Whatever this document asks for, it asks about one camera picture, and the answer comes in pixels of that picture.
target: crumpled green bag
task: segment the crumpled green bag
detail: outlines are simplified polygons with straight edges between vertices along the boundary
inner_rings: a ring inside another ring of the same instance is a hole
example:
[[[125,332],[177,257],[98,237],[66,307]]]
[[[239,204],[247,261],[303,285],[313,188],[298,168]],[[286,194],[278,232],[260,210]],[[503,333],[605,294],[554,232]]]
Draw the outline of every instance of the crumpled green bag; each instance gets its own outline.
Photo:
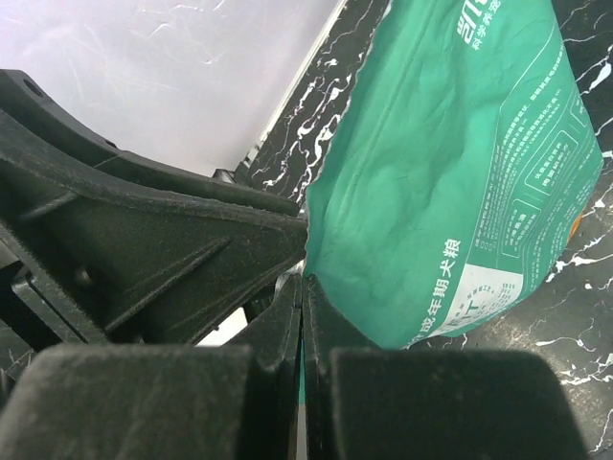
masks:
[[[525,299],[602,167],[549,0],[396,0],[307,191],[306,273],[374,342]]]

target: white label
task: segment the white label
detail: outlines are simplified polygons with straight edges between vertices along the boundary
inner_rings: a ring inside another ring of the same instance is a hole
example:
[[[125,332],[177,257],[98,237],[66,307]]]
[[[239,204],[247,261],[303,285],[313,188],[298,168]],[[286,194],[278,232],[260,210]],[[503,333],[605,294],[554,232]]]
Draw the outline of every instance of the white label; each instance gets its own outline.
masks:
[[[524,277],[466,264],[444,322],[430,336],[447,334],[506,310],[521,294]]]

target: marble countertop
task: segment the marble countertop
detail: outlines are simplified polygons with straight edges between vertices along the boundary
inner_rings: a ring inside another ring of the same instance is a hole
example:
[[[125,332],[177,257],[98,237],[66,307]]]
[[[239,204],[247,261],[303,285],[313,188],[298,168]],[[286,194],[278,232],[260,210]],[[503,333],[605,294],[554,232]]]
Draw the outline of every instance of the marble countertop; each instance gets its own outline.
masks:
[[[540,289],[457,338],[415,346],[514,349],[544,357],[559,377],[592,455],[613,453],[613,3],[554,0],[579,90],[605,158],[578,233]],[[303,202],[386,2],[349,0],[255,160],[248,185]]]

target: logo on bag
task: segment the logo on bag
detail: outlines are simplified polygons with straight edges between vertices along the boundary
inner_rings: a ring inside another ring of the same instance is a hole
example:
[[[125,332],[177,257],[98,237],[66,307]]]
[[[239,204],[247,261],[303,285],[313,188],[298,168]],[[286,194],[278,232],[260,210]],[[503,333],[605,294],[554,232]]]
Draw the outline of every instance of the logo on bag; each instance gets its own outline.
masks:
[[[458,35],[475,51],[479,51],[481,48],[481,44],[488,33],[488,27],[501,5],[501,0],[464,1],[462,14],[458,19]]]

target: green bag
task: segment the green bag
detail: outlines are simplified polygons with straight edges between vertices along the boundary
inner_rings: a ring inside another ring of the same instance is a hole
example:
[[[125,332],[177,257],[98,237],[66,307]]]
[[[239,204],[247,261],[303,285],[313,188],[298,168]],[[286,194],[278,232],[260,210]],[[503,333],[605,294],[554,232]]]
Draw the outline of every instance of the green bag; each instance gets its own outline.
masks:
[[[549,0],[396,0],[307,191],[306,273],[374,342],[530,295],[602,167]]]

